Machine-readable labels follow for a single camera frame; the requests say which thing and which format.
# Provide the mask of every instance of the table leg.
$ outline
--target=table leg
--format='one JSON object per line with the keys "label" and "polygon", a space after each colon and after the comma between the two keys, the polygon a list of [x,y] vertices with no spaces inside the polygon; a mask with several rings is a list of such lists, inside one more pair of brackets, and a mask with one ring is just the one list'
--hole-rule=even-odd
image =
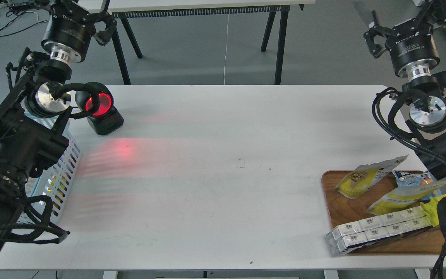
{"label": "table leg", "polygon": [[133,50],[135,51],[137,58],[139,58],[139,59],[142,58],[142,52],[140,51],[139,44],[137,43],[135,36],[133,35],[132,28],[130,27],[129,19],[128,18],[120,18],[120,21],[122,21],[122,25],[124,25],[125,31],[127,32],[127,36],[129,37],[130,43],[133,46]]}
{"label": "table leg", "polygon": [[281,69],[283,68],[283,53],[285,51],[286,24],[288,10],[282,10],[280,16],[280,33],[278,34],[278,53],[276,54],[276,70],[274,71],[274,84],[281,84]]}
{"label": "table leg", "polygon": [[124,52],[122,50],[122,44],[120,43],[120,37],[118,36],[118,30],[113,33],[113,46],[115,46],[115,53],[117,54],[118,66],[120,66],[120,72],[125,85],[130,85],[129,71],[125,62]]}
{"label": "table leg", "polygon": [[324,279],[338,279],[338,272],[336,270],[323,270]]}
{"label": "table leg", "polygon": [[429,279],[431,272],[429,269],[414,269],[418,279]]}
{"label": "table leg", "polygon": [[118,272],[117,271],[105,271],[103,273],[103,279],[117,279]]}
{"label": "table leg", "polygon": [[266,30],[264,31],[264,38],[262,39],[261,51],[265,52],[268,46],[269,35],[271,34],[271,28],[273,28],[274,16],[276,11],[270,11],[268,16],[268,22],[266,23]]}

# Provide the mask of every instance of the metal frame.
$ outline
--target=metal frame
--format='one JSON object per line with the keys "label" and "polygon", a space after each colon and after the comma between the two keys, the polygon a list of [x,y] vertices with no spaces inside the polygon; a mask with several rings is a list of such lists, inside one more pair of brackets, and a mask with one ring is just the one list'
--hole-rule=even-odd
{"label": "metal frame", "polygon": [[[175,9],[175,10],[154,10],[154,11],[126,11],[114,12],[113,17],[119,18],[125,28],[127,36],[132,44],[132,47],[138,58],[142,58],[142,52],[133,34],[132,28],[129,24],[129,18],[138,17],[163,17],[163,16],[202,16],[209,14],[244,14],[252,12],[269,12],[268,21],[264,37],[262,39],[261,51],[265,52],[269,41],[269,35],[273,28],[274,18],[276,12],[281,12],[280,16],[280,30],[278,33],[278,51],[276,53],[276,69],[274,73],[274,84],[281,84],[281,72],[283,69],[283,53],[285,52],[285,37],[286,27],[288,21],[288,12],[290,5],[267,5],[255,7],[227,7],[227,8],[204,8],[204,9]],[[122,44],[118,36],[118,31],[113,35],[113,45],[115,46],[115,53],[118,59],[118,65],[125,85],[131,84],[129,71],[126,67],[125,57],[122,49]]]}

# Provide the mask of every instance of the food package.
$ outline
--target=food package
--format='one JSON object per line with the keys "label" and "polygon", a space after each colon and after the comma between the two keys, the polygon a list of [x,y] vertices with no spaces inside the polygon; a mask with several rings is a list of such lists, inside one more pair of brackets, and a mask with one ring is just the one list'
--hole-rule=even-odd
{"label": "food package", "polygon": [[[433,177],[429,171],[423,173],[410,173],[394,170],[392,173],[395,175],[395,179],[397,179],[397,186],[399,187],[426,185],[436,181],[436,178]],[[430,201],[430,197],[432,196],[441,196],[440,189],[438,188],[430,194],[423,196],[419,199],[419,201],[422,203],[427,203]]]}
{"label": "food package", "polygon": [[398,212],[411,207],[420,198],[431,194],[436,189],[446,184],[445,180],[432,180],[428,184],[415,183],[412,186],[397,187],[388,194],[375,201],[367,210],[368,213],[383,215],[390,212]]}
{"label": "food package", "polygon": [[424,212],[428,216],[431,225],[436,227],[439,225],[438,214],[437,214],[437,204],[439,201],[444,198],[446,194],[442,196],[433,196],[430,198],[429,203],[421,203],[421,208],[423,208]]}
{"label": "food package", "polygon": [[382,180],[396,166],[407,159],[408,155],[396,157],[380,163],[361,165],[347,174],[335,189],[347,198],[359,198],[370,187]]}

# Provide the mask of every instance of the plastic basket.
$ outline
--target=plastic basket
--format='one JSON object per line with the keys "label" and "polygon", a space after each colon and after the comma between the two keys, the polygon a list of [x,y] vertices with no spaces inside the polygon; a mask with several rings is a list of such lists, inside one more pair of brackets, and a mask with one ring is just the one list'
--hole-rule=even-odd
{"label": "plastic basket", "polygon": [[[41,125],[51,128],[56,118],[37,118],[29,113],[25,115]],[[69,133],[68,125],[63,136],[69,139],[69,146],[63,153],[60,160],[52,167],[44,170],[38,178],[29,178],[25,184],[25,192],[27,196],[46,195],[53,200],[53,212],[51,214],[51,222],[57,224],[62,216],[65,203],[68,199],[69,192],[75,177],[78,164],[80,162],[81,153],[77,146],[75,138]],[[34,203],[32,206],[37,212],[44,211],[44,203]],[[26,214],[22,214],[19,223],[32,223]]]}

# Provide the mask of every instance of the white desk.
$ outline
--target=white desk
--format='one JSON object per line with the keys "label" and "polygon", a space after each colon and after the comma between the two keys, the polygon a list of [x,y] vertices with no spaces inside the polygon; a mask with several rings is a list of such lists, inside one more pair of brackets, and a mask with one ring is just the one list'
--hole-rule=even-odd
{"label": "white desk", "polygon": [[97,136],[85,120],[70,124],[84,154],[58,224],[71,235],[57,245],[7,243],[0,270],[434,264],[436,255],[334,258],[324,240],[325,171],[405,154],[399,169],[424,169],[371,116],[383,86],[109,88],[123,127]]}
{"label": "white desk", "polygon": [[[105,0],[80,0],[79,4],[90,12],[97,12]],[[269,35],[273,27],[276,12],[280,12],[280,30],[278,32],[278,50],[274,84],[281,84],[283,54],[285,51],[286,27],[290,5],[312,4],[315,0],[111,0],[108,11],[114,18],[119,18],[138,58],[143,54],[138,46],[128,18],[159,16],[200,16],[205,14],[243,14],[249,12],[269,12],[261,51],[267,49]],[[118,33],[113,34],[113,45],[124,84],[131,84],[124,52]]]}

